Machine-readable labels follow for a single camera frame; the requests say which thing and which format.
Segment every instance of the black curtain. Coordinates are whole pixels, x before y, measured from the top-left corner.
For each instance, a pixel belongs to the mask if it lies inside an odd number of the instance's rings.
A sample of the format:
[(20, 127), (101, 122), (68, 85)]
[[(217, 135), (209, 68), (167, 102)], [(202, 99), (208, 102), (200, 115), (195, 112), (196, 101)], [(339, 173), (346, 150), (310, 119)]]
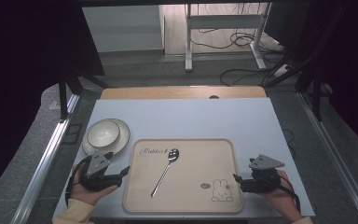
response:
[(358, 1), (340, 19), (319, 60), (331, 105), (358, 134)]
[(42, 92), (72, 68), (103, 76), (81, 7), (0, 1), (0, 176), (33, 123)]

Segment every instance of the cartoon rabbit print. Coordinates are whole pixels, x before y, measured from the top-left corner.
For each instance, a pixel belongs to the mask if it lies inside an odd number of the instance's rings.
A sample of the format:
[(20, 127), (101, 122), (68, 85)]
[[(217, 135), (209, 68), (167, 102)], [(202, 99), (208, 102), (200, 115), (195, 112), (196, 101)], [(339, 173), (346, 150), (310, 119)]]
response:
[(232, 193), (225, 179), (213, 182), (213, 202), (232, 202)]

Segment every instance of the aluminum rail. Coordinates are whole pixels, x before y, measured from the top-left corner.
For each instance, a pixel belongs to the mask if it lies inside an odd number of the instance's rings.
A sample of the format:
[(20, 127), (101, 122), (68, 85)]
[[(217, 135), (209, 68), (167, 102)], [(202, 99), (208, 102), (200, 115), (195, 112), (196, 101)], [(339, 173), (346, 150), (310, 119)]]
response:
[(68, 101), (68, 113), (69, 116), (63, 122), (60, 122), (56, 129), (54, 130), (53, 135), (48, 142), (48, 146), (45, 150), (45, 153), (40, 160), (34, 176), (31, 179), (30, 184), (28, 185), (27, 190), (25, 191), (24, 196), (21, 199), (20, 205), (17, 208), (17, 211), (11, 220), (11, 224), (20, 224), (26, 223), (28, 217), (31, 214), (32, 208), (36, 201), (37, 196), (39, 195), (40, 190), (45, 182), (46, 176), (48, 175), (48, 170), (50, 165), (54, 160), (54, 156), (57, 152), (57, 148), (60, 145), (63, 134), (68, 126), (71, 115), (75, 109), (79, 96), (72, 95)]
[(348, 193), (351, 195), (351, 198), (358, 210), (358, 184), (353, 178), (353, 175), (351, 174), (351, 171), (349, 170), (348, 166), (345, 164), (344, 160), (342, 160), (342, 157), (339, 154), (339, 151), (333, 140), (330, 138), (327, 130), (325, 129), (324, 124), (317, 120), (317, 118), (313, 115), (310, 101), (306, 96), (304, 96), (304, 94), (305, 93), (298, 93), (300, 102), (302, 103), (304, 110), (310, 118), (312, 126), (314, 127), (316, 133), (321, 139), (324, 148), (326, 149), (327, 154), (330, 157), (331, 162), (336, 167), (338, 175), (344, 183)]

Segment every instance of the white bowl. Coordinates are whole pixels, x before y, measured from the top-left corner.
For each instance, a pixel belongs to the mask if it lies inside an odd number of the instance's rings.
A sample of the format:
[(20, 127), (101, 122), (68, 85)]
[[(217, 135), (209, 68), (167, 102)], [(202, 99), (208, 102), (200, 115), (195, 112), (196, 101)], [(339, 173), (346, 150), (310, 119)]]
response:
[(120, 135), (118, 125), (111, 120), (102, 120), (89, 128), (87, 139), (93, 147), (107, 147)]

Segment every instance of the white wall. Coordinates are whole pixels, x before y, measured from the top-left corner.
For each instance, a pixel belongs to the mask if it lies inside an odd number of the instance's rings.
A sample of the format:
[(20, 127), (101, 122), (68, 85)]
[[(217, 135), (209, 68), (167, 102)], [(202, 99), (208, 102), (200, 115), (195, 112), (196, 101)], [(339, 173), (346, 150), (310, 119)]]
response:
[(83, 7), (98, 52), (163, 49), (162, 7)]

